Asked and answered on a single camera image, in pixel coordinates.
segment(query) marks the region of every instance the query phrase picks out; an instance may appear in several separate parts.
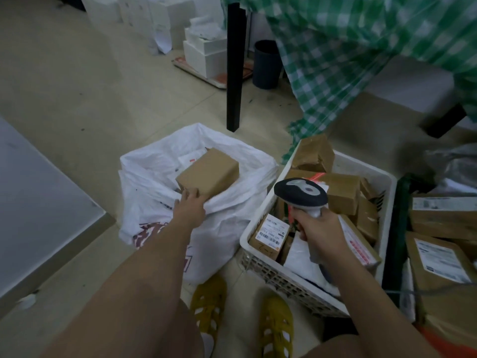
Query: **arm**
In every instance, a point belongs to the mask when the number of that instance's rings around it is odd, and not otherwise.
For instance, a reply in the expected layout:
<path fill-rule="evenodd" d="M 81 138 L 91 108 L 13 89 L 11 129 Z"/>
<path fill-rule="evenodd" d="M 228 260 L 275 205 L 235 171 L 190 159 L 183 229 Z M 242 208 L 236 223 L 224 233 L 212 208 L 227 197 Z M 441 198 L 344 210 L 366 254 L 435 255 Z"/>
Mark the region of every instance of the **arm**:
<path fill-rule="evenodd" d="M 151 357 L 176 312 L 186 248 L 205 197 L 182 194 L 171 222 L 104 282 L 42 357 Z"/>
<path fill-rule="evenodd" d="M 336 214 L 327 209 L 320 219 L 296 209 L 292 214 L 304 239 L 318 248 L 370 357 L 440 357 L 353 255 Z"/>

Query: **gingham tablecloth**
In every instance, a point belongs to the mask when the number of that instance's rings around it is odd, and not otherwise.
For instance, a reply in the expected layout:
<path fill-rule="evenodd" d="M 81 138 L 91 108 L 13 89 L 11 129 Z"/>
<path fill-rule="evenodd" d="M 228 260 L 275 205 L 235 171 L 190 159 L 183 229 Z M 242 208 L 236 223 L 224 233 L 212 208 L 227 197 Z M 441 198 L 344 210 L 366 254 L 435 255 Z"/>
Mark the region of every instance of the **gingham tablecloth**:
<path fill-rule="evenodd" d="M 267 18 L 303 110 L 289 125 L 291 151 L 324 131 L 396 54 L 452 72 L 477 122 L 477 0 L 222 1 Z"/>

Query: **beige floor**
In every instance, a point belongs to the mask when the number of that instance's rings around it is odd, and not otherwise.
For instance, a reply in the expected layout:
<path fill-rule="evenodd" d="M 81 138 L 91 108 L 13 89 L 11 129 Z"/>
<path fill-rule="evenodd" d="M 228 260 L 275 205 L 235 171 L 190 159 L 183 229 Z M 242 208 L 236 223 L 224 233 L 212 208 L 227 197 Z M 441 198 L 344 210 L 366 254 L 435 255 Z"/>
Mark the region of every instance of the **beige floor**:
<path fill-rule="evenodd" d="M 119 157 L 182 126 L 200 122 L 280 161 L 289 122 L 301 110 L 286 85 L 263 91 L 244 83 L 240 129 L 226 130 L 226 95 L 151 56 L 124 25 L 91 26 L 86 14 L 56 0 L 0 0 L 0 113 L 84 191 L 121 220 Z M 423 116 L 361 94 L 327 133 L 337 150 L 400 176 L 422 171 L 420 152 L 467 141 L 436 141 L 417 127 Z M 0 322 L 0 357 L 36 357 L 131 253 L 114 226 L 47 281 L 29 310 Z M 236 259 L 221 271 L 229 287 L 214 357 L 249 357 L 257 348 L 264 284 Z M 184 285 L 189 302 L 193 286 Z M 319 343 L 321 321 L 290 301 L 295 356 Z"/>

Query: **sock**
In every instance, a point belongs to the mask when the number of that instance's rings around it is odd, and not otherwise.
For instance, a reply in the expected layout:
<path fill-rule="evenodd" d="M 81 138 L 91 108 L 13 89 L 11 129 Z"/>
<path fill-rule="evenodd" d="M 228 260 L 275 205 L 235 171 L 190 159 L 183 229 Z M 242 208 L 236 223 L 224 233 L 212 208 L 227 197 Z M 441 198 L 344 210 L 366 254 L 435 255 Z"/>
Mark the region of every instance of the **sock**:
<path fill-rule="evenodd" d="M 207 333 L 200 333 L 200 335 L 204 341 L 204 358 L 210 358 L 214 349 L 214 338 Z"/>

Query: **yellow sandal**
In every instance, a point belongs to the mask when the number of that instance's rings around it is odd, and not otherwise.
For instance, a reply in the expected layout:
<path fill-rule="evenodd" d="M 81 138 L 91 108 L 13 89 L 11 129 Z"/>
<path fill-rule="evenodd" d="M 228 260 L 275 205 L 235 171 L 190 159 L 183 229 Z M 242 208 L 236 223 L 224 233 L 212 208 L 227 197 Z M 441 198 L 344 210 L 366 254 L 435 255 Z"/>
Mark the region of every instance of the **yellow sandal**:
<path fill-rule="evenodd" d="M 217 330 L 224 313 L 226 297 L 227 283 L 215 274 L 197 287 L 190 303 L 190 311 L 196 317 L 199 331 L 210 334 L 214 343 L 217 343 Z"/>
<path fill-rule="evenodd" d="M 291 358 L 293 315 L 280 296 L 273 295 L 264 299 L 259 329 L 263 358 Z"/>

